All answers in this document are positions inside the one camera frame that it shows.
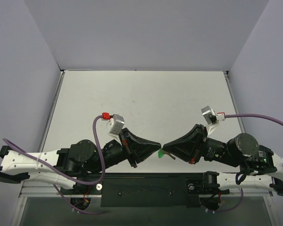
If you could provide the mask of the green key tag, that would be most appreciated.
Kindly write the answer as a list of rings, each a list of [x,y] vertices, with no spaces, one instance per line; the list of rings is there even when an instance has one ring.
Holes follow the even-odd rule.
[[[162,150],[158,151],[158,158],[162,158],[164,156],[164,153]]]

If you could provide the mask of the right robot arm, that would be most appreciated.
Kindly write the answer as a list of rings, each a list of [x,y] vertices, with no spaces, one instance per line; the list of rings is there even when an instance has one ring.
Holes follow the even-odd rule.
[[[283,158],[248,133],[240,133],[224,143],[210,138],[211,131],[211,126],[196,124],[186,135],[165,144],[163,151],[192,165],[202,158],[240,169],[237,173],[203,173],[201,191],[256,188],[283,196]]]

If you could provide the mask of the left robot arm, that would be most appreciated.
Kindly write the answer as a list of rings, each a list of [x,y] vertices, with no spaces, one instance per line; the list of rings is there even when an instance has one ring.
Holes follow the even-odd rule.
[[[161,148],[158,142],[134,135],[122,129],[119,141],[111,140],[102,148],[100,160],[96,145],[84,139],[69,148],[42,153],[24,153],[16,146],[4,145],[0,150],[0,182],[20,184],[35,180],[54,184],[82,194],[87,190],[87,177],[113,167],[123,161],[137,165]]]

